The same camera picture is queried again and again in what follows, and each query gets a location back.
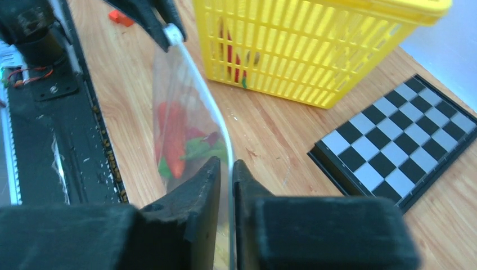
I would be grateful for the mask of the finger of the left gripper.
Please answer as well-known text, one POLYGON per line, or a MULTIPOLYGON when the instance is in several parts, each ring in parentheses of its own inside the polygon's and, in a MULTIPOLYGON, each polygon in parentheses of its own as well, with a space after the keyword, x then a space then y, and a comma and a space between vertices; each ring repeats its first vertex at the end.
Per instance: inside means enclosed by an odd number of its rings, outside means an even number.
POLYGON ((163 25, 152 11, 150 1, 105 0, 105 2, 137 23, 164 52, 168 52, 169 41, 164 33, 163 25))
POLYGON ((182 18, 179 14, 179 11, 174 0, 156 0, 154 1, 155 8, 159 12, 159 15, 163 20, 169 24, 174 24, 181 32, 183 40, 187 40, 187 32, 184 27, 182 18))

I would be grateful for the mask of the polka dot zip bag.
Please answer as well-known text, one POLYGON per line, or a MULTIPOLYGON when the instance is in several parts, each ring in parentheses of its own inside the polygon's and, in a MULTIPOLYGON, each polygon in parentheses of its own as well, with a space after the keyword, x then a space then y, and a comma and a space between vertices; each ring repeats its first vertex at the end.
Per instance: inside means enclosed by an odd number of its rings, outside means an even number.
MULTIPOLYGON (((235 269, 235 228, 231 224, 233 210, 230 201, 234 153, 230 135, 216 101, 185 46, 180 30, 173 24, 168 24, 164 30, 170 47, 168 52, 157 49, 153 68, 154 146, 160 133, 157 110, 162 102, 177 102, 185 108, 186 141, 200 137, 211 145, 218 139, 225 143, 228 160, 222 162, 220 158, 212 156, 220 160, 218 225, 213 269, 235 269)), ((185 183, 210 158, 185 160, 186 166, 181 178, 163 177, 159 173, 155 147, 157 171, 166 193, 185 183)))

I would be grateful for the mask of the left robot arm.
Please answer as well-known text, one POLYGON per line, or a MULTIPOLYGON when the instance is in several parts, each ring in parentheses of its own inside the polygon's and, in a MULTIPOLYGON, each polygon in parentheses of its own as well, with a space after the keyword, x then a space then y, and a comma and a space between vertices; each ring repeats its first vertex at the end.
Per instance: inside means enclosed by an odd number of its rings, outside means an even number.
MULTIPOLYGON (((174 1, 106 0, 133 20, 164 50, 170 47, 165 24, 175 25, 187 38, 174 1)), ((50 66, 62 59, 64 49, 51 33, 57 18, 49 1, 1 1, 1 40, 14 45, 33 66, 50 66)))

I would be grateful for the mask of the orange carrot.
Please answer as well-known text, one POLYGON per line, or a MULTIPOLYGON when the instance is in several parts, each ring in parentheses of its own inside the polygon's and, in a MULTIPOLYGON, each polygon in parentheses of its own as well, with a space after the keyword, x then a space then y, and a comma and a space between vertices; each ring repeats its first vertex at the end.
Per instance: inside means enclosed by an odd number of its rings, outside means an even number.
POLYGON ((186 162, 185 108, 177 102, 162 102, 157 108, 159 137, 156 140, 156 157, 159 173, 163 177, 181 178, 186 162))

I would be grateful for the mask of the yellow plastic basket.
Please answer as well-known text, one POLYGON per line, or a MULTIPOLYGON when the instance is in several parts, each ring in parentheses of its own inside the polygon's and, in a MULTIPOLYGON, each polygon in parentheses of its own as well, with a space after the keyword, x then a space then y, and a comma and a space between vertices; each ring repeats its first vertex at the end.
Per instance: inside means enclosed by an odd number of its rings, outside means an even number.
POLYGON ((432 26, 452 1, 194 1, 208 79, 329 109, 416 28, 432 26), (220 18, 224 38, 219 37, 220 18), (220 44, 233 46, 229 64, 220 44))

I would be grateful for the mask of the green star fruit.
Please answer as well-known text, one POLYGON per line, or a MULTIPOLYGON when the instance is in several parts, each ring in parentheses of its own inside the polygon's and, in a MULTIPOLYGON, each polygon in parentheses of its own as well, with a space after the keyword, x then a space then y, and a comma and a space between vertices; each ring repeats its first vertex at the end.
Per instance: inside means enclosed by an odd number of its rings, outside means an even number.
POLYGON ((225 143, 218 139, 212 145, 203 138, 194 138, 186 141, 186 154, 181 156, 181 160, 195 160, 201 158, 210 158, 216 156, 222 162, 228 160, 227 148, 225 143))

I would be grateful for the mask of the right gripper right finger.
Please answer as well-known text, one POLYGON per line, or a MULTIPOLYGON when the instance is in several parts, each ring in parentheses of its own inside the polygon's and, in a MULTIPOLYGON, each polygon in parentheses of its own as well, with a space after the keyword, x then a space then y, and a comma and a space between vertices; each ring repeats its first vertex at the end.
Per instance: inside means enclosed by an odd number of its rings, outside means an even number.
POLYGON ((276 196, 232 171, 237 269, 419 269, 401 211, 384 198, 276 196))

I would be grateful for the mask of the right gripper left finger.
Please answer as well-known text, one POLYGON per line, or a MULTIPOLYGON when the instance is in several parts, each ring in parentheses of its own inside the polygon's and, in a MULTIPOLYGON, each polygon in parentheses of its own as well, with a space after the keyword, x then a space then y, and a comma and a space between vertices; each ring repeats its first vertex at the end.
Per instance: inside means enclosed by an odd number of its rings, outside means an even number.
POLYGON ((2 269, 212 269, 221 163, 138 209, 130 204, 1 208, 2 269))

